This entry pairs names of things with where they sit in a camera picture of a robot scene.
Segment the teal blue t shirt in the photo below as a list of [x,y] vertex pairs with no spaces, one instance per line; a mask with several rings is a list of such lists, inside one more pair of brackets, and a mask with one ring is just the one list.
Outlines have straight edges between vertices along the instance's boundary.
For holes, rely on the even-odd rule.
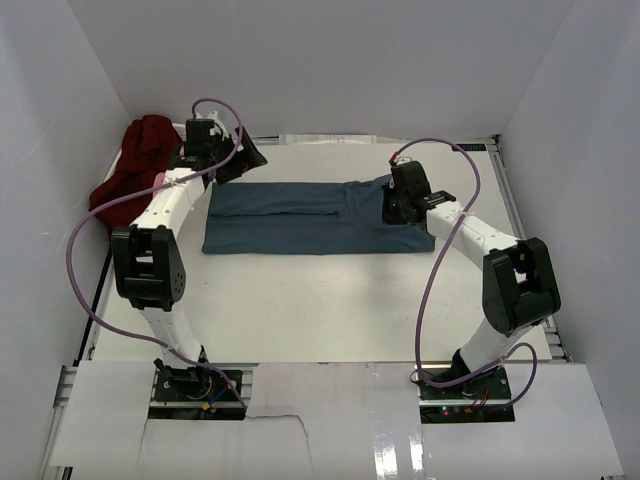
[[435,240],[382,219],[388,175],[344,183],[228,183],[213,190],[201,251],[207,255],[431,253]]

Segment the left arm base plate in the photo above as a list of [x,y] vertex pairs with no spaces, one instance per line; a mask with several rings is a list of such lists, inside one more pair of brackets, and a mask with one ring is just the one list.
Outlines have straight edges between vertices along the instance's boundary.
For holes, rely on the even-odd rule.
[[228,383],[218,374],[178,379],[168,370],[157,371],[148,409],[152,420],[241,421],[241,406]]

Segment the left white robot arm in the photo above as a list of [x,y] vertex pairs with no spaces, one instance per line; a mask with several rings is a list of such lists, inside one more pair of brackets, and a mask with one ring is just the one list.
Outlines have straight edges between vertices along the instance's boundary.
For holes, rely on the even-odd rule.
[[132,223],[111,234],[118,294],[148,322],[162,348],[155,360],[162,385],[196,400],[207,396],[216,373],[204,368],[207,355],[179,302],[187,283],[178,233],[196,201],[212,183],[223,185],[266,165],[242,127],[229,133],[213,118],[192,118],[186,137],[149,205]]

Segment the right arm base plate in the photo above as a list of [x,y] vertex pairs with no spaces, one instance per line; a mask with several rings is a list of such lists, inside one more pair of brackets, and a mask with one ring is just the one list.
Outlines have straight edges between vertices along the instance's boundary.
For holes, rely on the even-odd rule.
[[419,389],[419,410],[423,425],[513,423],[514,408],[503,407],[511,400],[506,371],[498,367],[469,382],[439,389],[418,379],[414,370],[409,380]]

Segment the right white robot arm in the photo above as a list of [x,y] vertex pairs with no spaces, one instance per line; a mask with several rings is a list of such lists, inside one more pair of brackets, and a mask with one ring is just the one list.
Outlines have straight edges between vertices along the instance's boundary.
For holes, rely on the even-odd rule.
[[382,219],[389,225],[410,224],[444,245],[434,265],[454,248],[482,274],[483,318],[475,333],[455,351],[450,367],[437,376],[422,368],[418,382],[453,390],[472,399],[488,385],[486,372],[496,369],[533,327],[556,313],[561,298],[547,245],[537,237],[520,239],[497,230],[464,210],[444,190],[431,189],[422,165],[395,160],[383,187]]

